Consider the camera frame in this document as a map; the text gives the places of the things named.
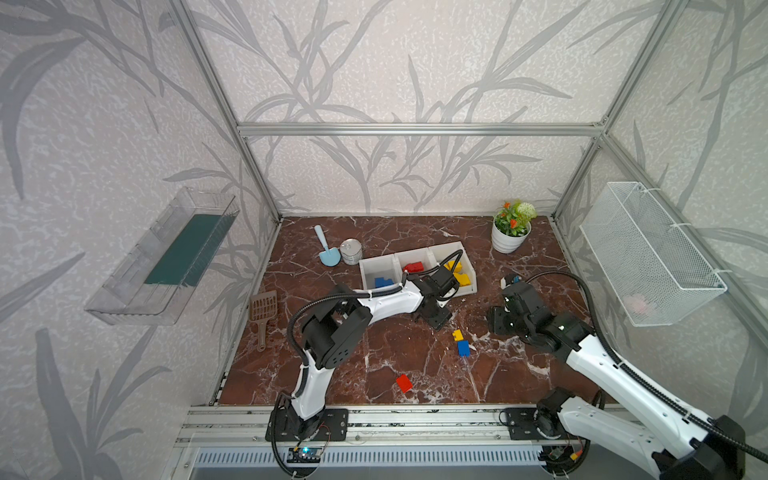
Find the red lego brick front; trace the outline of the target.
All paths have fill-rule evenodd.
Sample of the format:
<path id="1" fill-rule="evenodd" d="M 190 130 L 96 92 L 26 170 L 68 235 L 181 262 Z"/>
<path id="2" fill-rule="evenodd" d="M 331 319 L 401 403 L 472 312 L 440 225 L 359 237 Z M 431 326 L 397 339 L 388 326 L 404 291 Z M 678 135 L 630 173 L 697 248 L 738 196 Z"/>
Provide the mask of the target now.
<path id="1" fill-rule="evenodd" d="M 412 384 L 410 378 L 407 375 L 405 375 L 405 374 L 401 374 L 396 379 L 396 384 L 398 385 L 399 389 L 403 393 L 407 393 L 407 392 L 409 392 L 409 391 L 411 391 L 413 389 L 413 384 Z"/>

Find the yellow lego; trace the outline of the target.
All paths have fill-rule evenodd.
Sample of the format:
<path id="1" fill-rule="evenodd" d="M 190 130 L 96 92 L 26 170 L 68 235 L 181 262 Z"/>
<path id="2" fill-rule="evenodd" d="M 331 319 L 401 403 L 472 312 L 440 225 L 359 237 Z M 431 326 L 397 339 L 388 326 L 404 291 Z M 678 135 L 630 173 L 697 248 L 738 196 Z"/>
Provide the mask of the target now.
<path id="1" fill-rule="evenodd" d="M 459 282 L 459 285 L 461 287 L 470 286 L 472 284 L 471 278 L 467 274 L 463 273 L 455 273 L 454 274 L 455 279 Z"/>
<path id="2" fill-rule="evenodd" d="M 462 263 L 459 261 L 455 261 L 455 260 L 448 261 L 444 264 L 444 267 L 447 268 L 448 270 L 452 270 L 457 273 L 463 272 Z"/>

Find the white bin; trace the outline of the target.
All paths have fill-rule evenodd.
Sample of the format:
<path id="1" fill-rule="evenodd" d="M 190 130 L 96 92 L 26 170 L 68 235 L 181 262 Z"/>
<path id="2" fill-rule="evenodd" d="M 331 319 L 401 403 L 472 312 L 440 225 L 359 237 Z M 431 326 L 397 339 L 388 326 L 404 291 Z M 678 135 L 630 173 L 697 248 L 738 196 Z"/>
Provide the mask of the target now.
<path id="1" fill-rule="evenodd" d="M 397 252 L 394 256 L 400 269 L 400 283 L 404 283 L 409 274 L 431 275 L 440 266 L 431 247 Z"/>
<path id="2" fill-rule="evenodd" d="M 458 265 L 454 270 L 455 276 L 460 283 L 460 287 L 456 296 L 476 294 L 478 290 L 477 275 L 468 256 L 468 252 L 460 241 L 428 247 L 428 251 L 434 256 L 434 259 L 437 263 L 442 262 L 450 254 L 457 250 L 461 250 L 462 254 L 458 260 Z"/>
<path id="3" fill-rule="evenodd" d="M 377 278 L 391 280 L 394 284 L 402 278 L 402 269 L 394 254 L 364 258 L 359 262 L 359 268 L 364 290 L 375 289 Z"/>

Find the blue lego brick right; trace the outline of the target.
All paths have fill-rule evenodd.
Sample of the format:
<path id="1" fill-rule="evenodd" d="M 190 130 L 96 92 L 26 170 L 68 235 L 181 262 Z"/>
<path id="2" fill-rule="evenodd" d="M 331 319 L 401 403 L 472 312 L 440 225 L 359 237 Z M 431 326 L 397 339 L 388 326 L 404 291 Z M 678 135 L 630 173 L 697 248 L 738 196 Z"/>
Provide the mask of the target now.
<path id="1" fill-rule="evenodd" d="M 471 349 L 467 340 L 460 340 L 456 343 L 456 345 L 460 358 L 468 358 L 470 356 Z"/>

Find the white plant pot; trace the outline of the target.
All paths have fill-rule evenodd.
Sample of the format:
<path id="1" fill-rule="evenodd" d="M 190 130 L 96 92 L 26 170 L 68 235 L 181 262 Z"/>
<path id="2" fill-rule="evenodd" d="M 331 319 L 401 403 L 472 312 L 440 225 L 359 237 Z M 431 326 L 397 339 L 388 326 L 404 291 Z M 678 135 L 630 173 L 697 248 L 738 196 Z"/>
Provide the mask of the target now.
<path id="1" fill-rule="evenodd" d="M 529 232 L 521 236 L 509 236 L 504 234 L 496 224 L 493 224 L 491 233 L 492 247 L 499 253 L 510 254 L 523 244 L 528 235 Z"/>

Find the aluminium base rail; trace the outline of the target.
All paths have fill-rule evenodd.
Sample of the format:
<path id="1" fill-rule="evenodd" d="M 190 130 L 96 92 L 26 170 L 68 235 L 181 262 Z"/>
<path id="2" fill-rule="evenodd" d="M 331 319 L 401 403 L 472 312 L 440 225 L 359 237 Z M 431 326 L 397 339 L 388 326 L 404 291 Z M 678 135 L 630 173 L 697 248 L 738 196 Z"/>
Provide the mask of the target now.
<path id="1" fill-rule="evenodd" d="M 174 444 L 176 476 L 196 468 L 542 466 L 571 461 L 584 443 L 542 433 L 532 405 L 332 407 L 317 433 L 272 440 L 269 406 L 195 407 Z"/>

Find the blue lego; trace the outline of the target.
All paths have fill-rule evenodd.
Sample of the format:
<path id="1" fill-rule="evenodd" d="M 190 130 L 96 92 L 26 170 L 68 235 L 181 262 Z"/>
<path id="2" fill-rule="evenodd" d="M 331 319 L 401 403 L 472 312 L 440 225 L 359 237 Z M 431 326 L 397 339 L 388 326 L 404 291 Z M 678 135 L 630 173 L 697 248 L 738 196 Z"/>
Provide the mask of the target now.
<path id="1" fill-rule="evenodd" d="M 391 286 L 391 285 L 393 285 L 393 284 L 394 284 L 393 280 L 392 280 L 392 279 L 389 279 L 389 278 L 384 278 L 384 277 L 376 277 L 376 278 L 374 279 L 374 287 L 375 287 L 376 289 L 378 289 L 378 288 L 383 288 L 383 287 L 387 287 L 387 286 Z"/>

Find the small red lego brick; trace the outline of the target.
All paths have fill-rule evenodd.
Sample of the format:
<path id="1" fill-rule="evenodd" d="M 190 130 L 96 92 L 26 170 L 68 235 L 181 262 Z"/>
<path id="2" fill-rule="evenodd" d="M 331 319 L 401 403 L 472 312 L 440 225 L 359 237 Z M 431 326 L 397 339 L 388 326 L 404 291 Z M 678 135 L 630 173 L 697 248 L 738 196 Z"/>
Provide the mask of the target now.
<path id="1" fill-rule="evenodd" d="M 422 262 L 411 262 L 403 267 L 403 271 L 409 274 L 422 273 L 425 271 L 425 267 Z"/>

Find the silver tin can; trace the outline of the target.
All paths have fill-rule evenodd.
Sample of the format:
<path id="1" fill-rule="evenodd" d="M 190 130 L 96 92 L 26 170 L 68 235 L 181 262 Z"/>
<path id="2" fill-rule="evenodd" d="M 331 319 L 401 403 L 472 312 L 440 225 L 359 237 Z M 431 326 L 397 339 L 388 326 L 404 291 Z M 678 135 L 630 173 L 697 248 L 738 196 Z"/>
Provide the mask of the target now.
<path id="1" fill-rule="evenodd" d="M 339 251 L 344 263 L 350 266 L 357 265 L 363 257 L 362 243 L 354 238 L 344 240 Z"/>

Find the light blue scoop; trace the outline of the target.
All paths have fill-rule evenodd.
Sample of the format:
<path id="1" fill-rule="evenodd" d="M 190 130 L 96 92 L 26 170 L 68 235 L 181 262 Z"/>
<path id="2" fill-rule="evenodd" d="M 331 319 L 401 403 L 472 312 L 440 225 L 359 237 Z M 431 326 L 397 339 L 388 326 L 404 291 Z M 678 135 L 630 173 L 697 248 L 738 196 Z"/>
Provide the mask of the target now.
<path id="1" fill-rule="evenodd" d="M 327 267 L 337 266 L 341 262 L 340 251 L 336 247 L 331 248 L 329 246 L 323 228 L 320 225 L 315 225 L 314 231 L 323 248 L 318 254 L 321 263 Z"/>

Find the white left bin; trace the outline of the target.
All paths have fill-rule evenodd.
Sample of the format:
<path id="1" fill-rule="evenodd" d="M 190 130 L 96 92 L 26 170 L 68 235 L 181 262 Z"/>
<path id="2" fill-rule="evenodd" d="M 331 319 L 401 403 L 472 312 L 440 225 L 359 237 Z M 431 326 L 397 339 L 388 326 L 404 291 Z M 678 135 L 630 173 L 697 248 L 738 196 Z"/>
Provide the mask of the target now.
<path id="1" fill-rule="evenodd" d="M 391 280 L 394 284 L 402 278 L 402 269 L 394 254 L 364 258 L 359 262 L 359 268 L 364 290 L 375 289 L 377 278 Z"/>

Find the white right bin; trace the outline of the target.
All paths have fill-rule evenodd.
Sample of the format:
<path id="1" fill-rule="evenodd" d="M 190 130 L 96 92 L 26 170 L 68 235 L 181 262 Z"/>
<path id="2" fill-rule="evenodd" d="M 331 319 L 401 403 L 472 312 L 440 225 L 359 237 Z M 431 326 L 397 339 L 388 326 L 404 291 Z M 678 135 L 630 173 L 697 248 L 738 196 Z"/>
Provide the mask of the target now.
<path id="1" fill-rule="evenodd" d="M 457 250 L 461 250 L 462 254 L 458 260 L 458 265 L 454 270 L 455 276 L 460 283 L 460 287 L 456 296 L 476 294 L 478 290 L 477 275 L 468 256 L 468 252 L 460 241 L 428 247 L 428 251 L 434 256 L 434 259 L 437 263 L 442 262 L 450 254 Z"/>

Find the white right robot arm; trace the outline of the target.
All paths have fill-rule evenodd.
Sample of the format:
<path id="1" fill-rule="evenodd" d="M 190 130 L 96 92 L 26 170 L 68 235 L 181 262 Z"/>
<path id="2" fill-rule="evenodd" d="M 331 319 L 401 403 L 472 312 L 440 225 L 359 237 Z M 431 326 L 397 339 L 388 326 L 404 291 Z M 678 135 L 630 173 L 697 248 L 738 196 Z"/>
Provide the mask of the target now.
<path id="1" fill-rule="evenodd" d="M 596 443 L 657 479 L 744 477 L 745 432 L 737 422 L 673 396 L 612 350 L 597 323 L 552 313 L 530 282 L 510 274 L 501 287 L 503 305 L 486 315 L 490 330 L 554 355 L 599 388 L 591 402 L 557 387 L 537 403 L 533 429 L 577 442 L 545 461 L 552 475 L 568 475 Z"/>

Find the brown slotted scoop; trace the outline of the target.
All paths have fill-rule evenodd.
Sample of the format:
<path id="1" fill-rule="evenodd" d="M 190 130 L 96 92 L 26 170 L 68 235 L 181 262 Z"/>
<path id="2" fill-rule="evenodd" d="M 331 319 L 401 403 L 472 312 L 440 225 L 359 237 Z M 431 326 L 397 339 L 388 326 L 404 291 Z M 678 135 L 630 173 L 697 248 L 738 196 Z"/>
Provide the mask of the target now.
<path id="1" fill-rule="evenodd" d="M 275 290 L 252 296 L 249 305 L 249 322 L 256 334 L 256 350 L 266 349 L 267 325 L 275 319 L 278 311 L 278 295 Z"/>

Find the white middle bin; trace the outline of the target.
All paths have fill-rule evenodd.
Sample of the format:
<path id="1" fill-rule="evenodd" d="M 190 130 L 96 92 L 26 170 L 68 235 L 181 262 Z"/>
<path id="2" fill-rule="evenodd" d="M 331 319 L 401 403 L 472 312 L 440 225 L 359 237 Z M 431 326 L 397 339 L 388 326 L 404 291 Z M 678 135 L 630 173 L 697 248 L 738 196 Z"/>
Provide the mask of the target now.
<path id="1" fill-rule="evenodd" d="M 440 266 L 431 247 L 397 252 L 394 256 L 400 269 L 400 283 L 404 283 L 409 274 L 431 275 Z"/>

